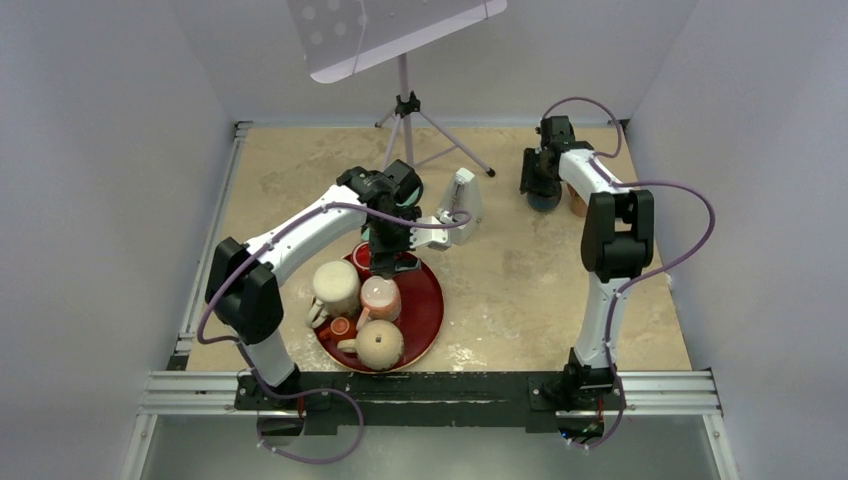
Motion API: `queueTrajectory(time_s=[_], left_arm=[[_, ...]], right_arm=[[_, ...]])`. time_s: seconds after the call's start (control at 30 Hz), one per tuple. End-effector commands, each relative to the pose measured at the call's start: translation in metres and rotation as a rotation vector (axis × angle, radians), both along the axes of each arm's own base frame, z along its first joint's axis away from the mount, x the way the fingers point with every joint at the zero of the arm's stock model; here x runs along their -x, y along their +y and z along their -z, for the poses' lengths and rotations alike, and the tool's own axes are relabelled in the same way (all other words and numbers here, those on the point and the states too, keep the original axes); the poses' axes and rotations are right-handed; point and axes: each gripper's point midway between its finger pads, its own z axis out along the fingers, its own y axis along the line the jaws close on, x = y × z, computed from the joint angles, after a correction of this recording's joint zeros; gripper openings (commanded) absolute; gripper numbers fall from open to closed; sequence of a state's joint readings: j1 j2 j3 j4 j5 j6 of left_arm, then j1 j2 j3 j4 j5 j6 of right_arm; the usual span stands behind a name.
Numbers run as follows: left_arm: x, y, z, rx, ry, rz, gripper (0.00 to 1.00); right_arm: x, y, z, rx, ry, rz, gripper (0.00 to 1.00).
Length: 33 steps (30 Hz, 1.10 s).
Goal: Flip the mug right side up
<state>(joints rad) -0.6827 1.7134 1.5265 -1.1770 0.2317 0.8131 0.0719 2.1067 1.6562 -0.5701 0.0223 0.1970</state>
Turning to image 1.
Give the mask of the blue striped mug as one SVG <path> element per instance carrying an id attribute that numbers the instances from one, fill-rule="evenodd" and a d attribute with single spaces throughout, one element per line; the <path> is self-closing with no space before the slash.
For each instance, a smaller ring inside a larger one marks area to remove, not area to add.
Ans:
<path id="1" fill-rule="evenodd" d="M 533 192 L 526 194 L 529 206 L 536 212 L 547 213 L 555 210 L 561 203 L 562 195 L 539 195 Z"/>

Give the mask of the pink flower mug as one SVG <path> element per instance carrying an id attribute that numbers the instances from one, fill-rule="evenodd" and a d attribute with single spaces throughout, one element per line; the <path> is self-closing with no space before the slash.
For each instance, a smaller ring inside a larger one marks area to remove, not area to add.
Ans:
<path id="1" fill-rule="evenodd" d="M 586 202 L 570 185 L 568 185 L 568 193 L 571 212 L 580 218 L 585 218 L 588 211 Z"/>

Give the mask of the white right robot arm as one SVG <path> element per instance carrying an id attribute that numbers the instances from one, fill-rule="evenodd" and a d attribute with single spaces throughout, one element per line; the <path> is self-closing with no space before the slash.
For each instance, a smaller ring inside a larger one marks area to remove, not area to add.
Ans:
<path id="1" fill-rule="evenodd" d="M 625 288 L 653 261 L 654 197 L 624 187 L 577 140 L 566 116 L 542 119 L 540 144 L 523 154 L 519 191 L 538 212 L 565 196 L 585 205 L 581 261 L 589 293 L 576 345 L 561 376 L 539 387 L 547 399 L 584 407 L 615 387 L 617 337 L 627 302 Z"/>

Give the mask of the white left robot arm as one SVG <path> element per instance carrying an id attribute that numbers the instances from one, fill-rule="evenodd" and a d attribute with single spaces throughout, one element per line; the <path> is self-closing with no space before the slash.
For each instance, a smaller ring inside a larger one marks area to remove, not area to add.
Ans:
<path id="1" fill-rule="evenodd" d="M 278 331 L 284 318 L 280 287 L 329 244 L 361 229 L 369 232 L 373 275 L 391 279 L 418 269 L 407 253 L 421 210 L 405 202 L 422 186 L 414 168 L 401 160 L 383 170 L 353 167 L 282 225 L 245 242 L 228 237 L 216 246 L 201 321 L 215 316 L 231 330 L 229 340 L 261 377 L 259 395 L 272 408 L 292 405 L 299 389 L 299 369 Z"/>

